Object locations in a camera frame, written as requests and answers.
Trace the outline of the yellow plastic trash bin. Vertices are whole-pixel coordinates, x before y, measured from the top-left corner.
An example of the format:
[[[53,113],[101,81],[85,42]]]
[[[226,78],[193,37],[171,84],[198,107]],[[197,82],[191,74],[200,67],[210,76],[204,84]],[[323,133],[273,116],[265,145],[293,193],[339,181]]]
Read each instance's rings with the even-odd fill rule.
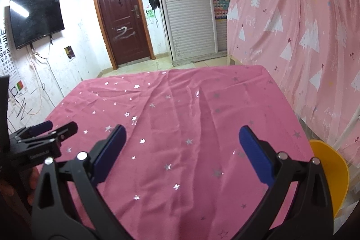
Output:
[[[333,216],[336,218],[349,191],[349,168],[338,151],[327,143],[317,139],[309,140],[310,147],[322,166],[328,182],[333,205]]]

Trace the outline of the eye test chart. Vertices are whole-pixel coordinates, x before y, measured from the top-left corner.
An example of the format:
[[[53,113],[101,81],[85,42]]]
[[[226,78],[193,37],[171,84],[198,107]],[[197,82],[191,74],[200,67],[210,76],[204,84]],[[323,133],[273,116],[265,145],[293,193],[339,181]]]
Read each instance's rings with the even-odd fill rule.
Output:
[[[25,85],[16,62],[9,6],[4,7],[1,20],[1,74],[9,76],[9,91],[15,97],[24,91]]]

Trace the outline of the pink star-print tablecloth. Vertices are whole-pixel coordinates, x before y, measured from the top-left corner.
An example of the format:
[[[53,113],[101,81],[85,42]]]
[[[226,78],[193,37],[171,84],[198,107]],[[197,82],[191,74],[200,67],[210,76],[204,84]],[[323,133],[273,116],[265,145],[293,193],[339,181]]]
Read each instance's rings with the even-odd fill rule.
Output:
[[[262,66],[218,66],[86,80],[48,115],[71,121],[61,160],[105,139],[127,140],[98,187],[135,239],[230,239],[259,204],[259,181],[240,143],[256,136],[296,160],[313,153],[291,106]]]

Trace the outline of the dark red entrance door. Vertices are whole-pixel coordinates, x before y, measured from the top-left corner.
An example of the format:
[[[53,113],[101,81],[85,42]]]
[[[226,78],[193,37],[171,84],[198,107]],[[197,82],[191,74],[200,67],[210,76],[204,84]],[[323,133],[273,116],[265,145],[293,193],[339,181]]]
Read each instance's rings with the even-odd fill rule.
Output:
[[[113,69],[154,58],[142,0],[93,0]]]

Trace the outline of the pink tree-pattern bed curtain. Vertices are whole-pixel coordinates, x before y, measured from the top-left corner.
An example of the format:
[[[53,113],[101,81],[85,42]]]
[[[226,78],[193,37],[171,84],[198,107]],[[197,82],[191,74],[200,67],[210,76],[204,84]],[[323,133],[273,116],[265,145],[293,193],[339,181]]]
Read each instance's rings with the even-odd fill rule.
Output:
[[[230,0],[227,49],[266,68],[306,125],[359,164],[359,0]]]

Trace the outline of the black wall television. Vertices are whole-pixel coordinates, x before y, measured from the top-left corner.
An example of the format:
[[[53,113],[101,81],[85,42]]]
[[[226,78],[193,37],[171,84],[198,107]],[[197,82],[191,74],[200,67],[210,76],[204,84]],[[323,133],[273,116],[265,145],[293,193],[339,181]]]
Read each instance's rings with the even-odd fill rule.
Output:
[[[16,49],[65,29],[60,0],[10,0],[9,8]]]

